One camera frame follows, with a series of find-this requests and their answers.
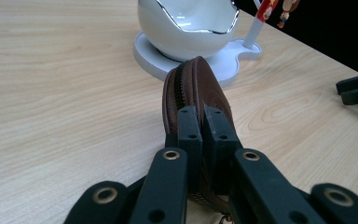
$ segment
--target light wood grain surface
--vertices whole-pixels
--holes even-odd
[[[163,82],[134,60],[136,1],[0,0],[0,223],[63,223],[81,194],[144,176],[163,147]],[[236,37],[252,17],[242,12]],[[350,68],[265,25],[263,53],[224,88],[245,147],[296,187],[358,194],[358,105]],[[219,214],[188,205],[187,223]]]

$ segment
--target pen holder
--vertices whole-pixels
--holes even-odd
[[[257,44],[232,39],[240,15],[233,0],[138,0],[142,31],[134,40],[134,58],[162,81],[179,63],[199,56],[211,66],[221,87],[237,75],[239,59],[258,59]]]

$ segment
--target white round base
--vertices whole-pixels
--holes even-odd
[[[168,72],[177,67],[180,62],[162,55],[140,32],[134,41],[134,57],[136,62],[150,75],[162,81]],[[237,75],[240,64],[238,59],[256,60],[261,53],[261,48],[253,44],[251,49],[243,46],[243,39],[234,39],[226,44],[214,56],[205,60],[211,66],[214,75],[221,87],[230,84]]]

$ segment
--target zipper teeth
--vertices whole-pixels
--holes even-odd
[[[175,73],[175,81],[173,83],[173,89],[175,94],[176,109],[181,109],[186,106],[185,95],[183,91],[183,70],[186,63],[181,63]]]

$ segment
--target metal rivet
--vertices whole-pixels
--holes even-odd
[[[110,203],[117,197],[117,190],[112,187],[95,190],[92,200],[96,203]]]
[[[162,157],[170,161],[178,159],[179,156],[180,154],[177,151],[166,151],[164,154],[162,154]]]
[[[340,189],[326,188],[324,190],[324,196],[332,203],[336,203],[344,207],[353,206],[353,199]]]
[[[242,156],[248,161],[258,161],[260,160],[260,156],[254,152],[244,152]]]

